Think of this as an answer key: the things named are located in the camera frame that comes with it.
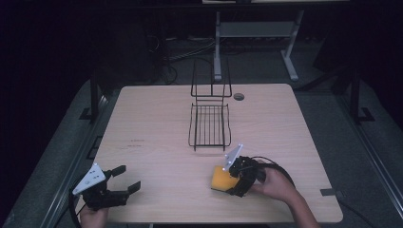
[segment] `wooden table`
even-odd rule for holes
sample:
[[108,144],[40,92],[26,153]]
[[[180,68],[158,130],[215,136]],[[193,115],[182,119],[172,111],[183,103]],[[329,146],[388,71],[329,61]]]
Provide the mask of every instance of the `wooden table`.
[[[342,213],[311,134],[288,85],[233,85],[243,101],[229,105],[232,144],[243,143],[242,156],[264,156],[294,179],[319,222],[339,222]],[[190,85],[131,86],[122,89],[95,162],[104,170],[125,164],[125,173],[108,182],[125,190],[142,182],[126,206],[109,211],[111,222],[270,223],[292,222],[281,201],[250,193],[244,198],[210,189],[215,165],[224,163],[222,147],[188,144]]]

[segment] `black wire rack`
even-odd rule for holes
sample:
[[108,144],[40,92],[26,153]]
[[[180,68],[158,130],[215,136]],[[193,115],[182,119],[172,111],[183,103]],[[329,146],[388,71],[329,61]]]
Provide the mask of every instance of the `black wire rack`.
[[232,97],[231,79],[222,75],[221,81],[197,74],[197,61],[194,62],[191,96],[195,98],[190,112],[189,145],[196,151],[197,147],[222,147],[231,144],[229,124],[229,107],[224,98]]

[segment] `cable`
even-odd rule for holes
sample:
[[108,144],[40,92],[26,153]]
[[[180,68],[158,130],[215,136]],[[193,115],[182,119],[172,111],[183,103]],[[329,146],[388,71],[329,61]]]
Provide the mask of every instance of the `cable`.
[[62,217],[65,215],[67,210],[68,210],[68,206],[65,208],[62,215],[57,219],[56,224],[54,224],[54,226],[53,226],[54,228],[56,228],[59,225],[60,221],[62,220]]
[[264,160],[267,160],[267,161],[269,161],[269,162],[271,162],[273,164],[276,164],[273,160],[270,160],[270,159],[262,157],[262,156],[255,156],[255,157],[252,157],[251,159],[264,159]]
[[342,201],[341,199],[337,199],[337,201],[343,205],[345,208],[349,209],[350,211],[354,212],[357,216],[359,216],[361,219],[363,219],[369,226],[371,226],[372,228],[376,228],[375,225],[373,225],[368,219],[366,219],[361,213],[359,213],[358,211],[356,211],[356,209],[354,209],[353,207],[349,206],[347,203],[345,203],[344,201]]
[[68,202],[67,202],[67,207],[65,208],[65,210],[63,211],[62,215],[60,215],[60,217],[57,219],[55,225],[53,226],[54,228],[56,228],[60,221],[62,220],[63,216],[66,214],[66,211],[69,210],[70,211],[70,215],[71,218],[73,220],[73,223],[76,227],[81,228],[80,222],[77,219],[77,216],[74,217],[71,213],[73,212],[73,214],[75,215],[75,208],[74,208],[74,200],[75,197],[72,194],[73,188],[75,188],[75,186],[78,184],[78,182],[84,177],[84,175],[81,175],[80,178],[76,179],[74,181],[74,183],[72,184],[72,186],[69,188],[67,195],[68,195]]

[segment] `gray floor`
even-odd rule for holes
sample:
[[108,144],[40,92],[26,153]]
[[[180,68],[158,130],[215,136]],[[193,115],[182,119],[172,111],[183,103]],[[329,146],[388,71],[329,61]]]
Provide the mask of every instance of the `gray floor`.
[[[186,53],[194,43],[171,41],[171,54]],[[282,42],[271,46],[247,47],[247,52],[226,55],[233,84],[285,83],[296,88],[311,82],[322,72],[312,67],[320,44],[297,43],[292,60],[300,77],[292,82],[287,75],[279,49]],[[211,55],[199,55],[211,61]],[[172,64],[178,72],[176,84],[189,85],[194,59]],[[208,74],[211,64],[198,61],[200,74]],[[390,193],[371,162],[365,142],[377,152],[393,177],[396,186],[403,189],[400,174],[403,173],[402,131],[383,109],[370,87],[361,84],[360,105],[370,109],[375,122],[355,125],[347,113],[348,94],[335,96],[330,92],[333,80],[311,91],[296,92],[297,101],[310,129],[317,151],[322,159],[329,180],[339,199],[356,209],[376,227],[403,227],[402,217],[397,213]],[[91,146],[105,132],[119,89],[100,102],[101,115],[95,124],[79,120],[84,108],[89,107],[89,83],[77,93],[65,118],[49,142],[42,159],[20,198],[10,212],[4,227],[49,227],[53,226],[66,207],[68,183],[83,174],[91,166],[86,159],[96,150]],[[340,206],[344,219],[337,224],[322,224],[322,227],[370,227],[362,218],[345,206]],[[58,227],[72,227],[68,214],[62,217]],[[148,224],[108,224],[107,227],[148,227]],[[295,227],[294,224],[270,224],[270,227]]]

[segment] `person's hand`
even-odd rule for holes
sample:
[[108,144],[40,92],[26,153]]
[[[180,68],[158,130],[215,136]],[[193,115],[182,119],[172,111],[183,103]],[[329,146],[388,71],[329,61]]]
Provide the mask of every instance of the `person's hand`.
[[285,202],[290,208],[298,227],[319,227],[308,203],[294,185],[276,169],[264,168],[264,171],[266,173],[266,180],[261,184],[252,185],[251,190],[262,193],[272,199]]
[[299,192],[294,185],[278,170],[273,168],[264,168],[266,180],[261,184],[254,184],[252,191],[262,193],[275,200],[281,200],[290,203],[292,198],[297,197]]
[[106,227],[109,208],[102,208],[98,211],[91,210],[84,206],[80,212],[80,221],[83,228],[104,228]]

